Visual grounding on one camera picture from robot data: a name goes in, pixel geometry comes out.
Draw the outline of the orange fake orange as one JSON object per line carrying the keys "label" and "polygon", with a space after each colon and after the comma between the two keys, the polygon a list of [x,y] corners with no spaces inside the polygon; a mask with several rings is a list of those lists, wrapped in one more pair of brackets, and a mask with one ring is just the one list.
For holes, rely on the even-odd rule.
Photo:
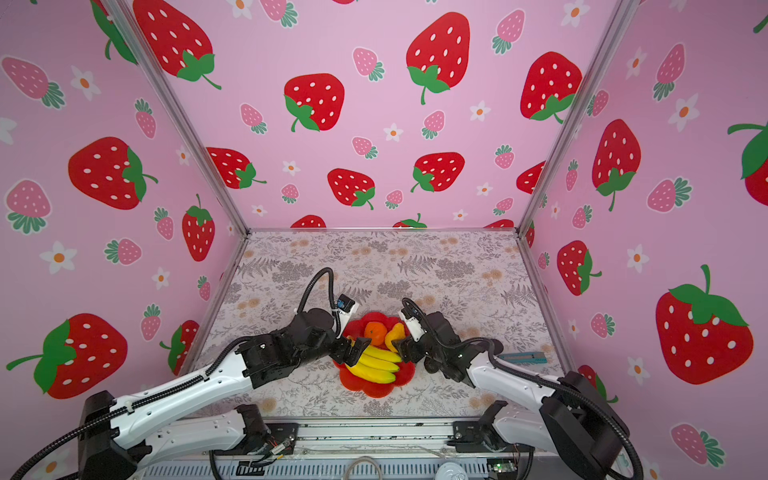
{"label": "orange fake orange", "polygon": [[364,337],[371,340],[371,345],[381,347],[385,344],[385,339],[389,330],[385,324],[377,321],[368,322],[363,330]]}

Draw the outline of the yellow fake lemon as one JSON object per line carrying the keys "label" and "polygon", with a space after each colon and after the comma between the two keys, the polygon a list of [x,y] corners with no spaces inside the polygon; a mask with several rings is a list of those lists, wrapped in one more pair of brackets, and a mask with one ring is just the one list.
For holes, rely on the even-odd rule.
{"label": "yellow fake lemon", "polygon": [[385,345],[390,351],[392,351],[393,353],[397,353],[398,349],[395,343],[405,338],[406,338],[405,326],[402,323],[397,323],[385,335]]}

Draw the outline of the yellow fake banana bunch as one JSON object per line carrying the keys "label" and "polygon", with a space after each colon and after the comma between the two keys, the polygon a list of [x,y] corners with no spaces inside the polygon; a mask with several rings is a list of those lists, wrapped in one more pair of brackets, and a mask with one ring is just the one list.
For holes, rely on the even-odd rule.
{"label": "yellow fake banana bunch", "polygon": [[354,376],[375,384],[392,384],[402,362],[399,355],[389,350],[368,347],[356,366],[346,366]]}

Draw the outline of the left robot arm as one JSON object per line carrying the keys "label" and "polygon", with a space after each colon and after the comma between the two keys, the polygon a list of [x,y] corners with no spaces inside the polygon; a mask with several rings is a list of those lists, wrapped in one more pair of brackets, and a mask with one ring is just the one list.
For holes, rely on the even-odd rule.
{"label": "left robot arm", "polygon": [[47,456],[71,441],[78,443],[78,467],[73,479],[128,479],[141,468],[197,449],[229,450],[248,436],[246,419],[234,414],[235,435],[224,436],[217,425],[197,427],[184,417],[220,400],[256,390],[288,377],[297,368],[324,357],[356,364],[369,340],[351,341],[343,330],[358,309],[346,295],[330,293],[326,310],[307,309],[319,278],[334,272],[319,270],[305,288],[290,323],[260,335],[231,341],[213,362],[158,387],[114,397],[108,391],[90,396],[80,424],[26,460],[13,478],[24,478]]}

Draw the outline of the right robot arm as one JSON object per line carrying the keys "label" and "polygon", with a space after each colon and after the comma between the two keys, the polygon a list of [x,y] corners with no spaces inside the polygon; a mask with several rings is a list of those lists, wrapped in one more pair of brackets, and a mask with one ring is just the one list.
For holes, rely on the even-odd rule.
{"label": "right robot arm", "polygon": [[410,298],[402,300],[401,319],[410,336],[395,345],[407,362],[422,361],[429,373],[493,392],[539,414],[534,423],[541,435],[524,440],[522,427],[508,417],[491,420],[504,442],[555,452],[582,479],[624,479],[613,465],[621,453],[628,458],[632,479],[645,477],[626,424],[591,383],[577,372],[564,377],[540,375],[500,359],[503,346],[495,339],[462,340],[440,312],[426,314]]}

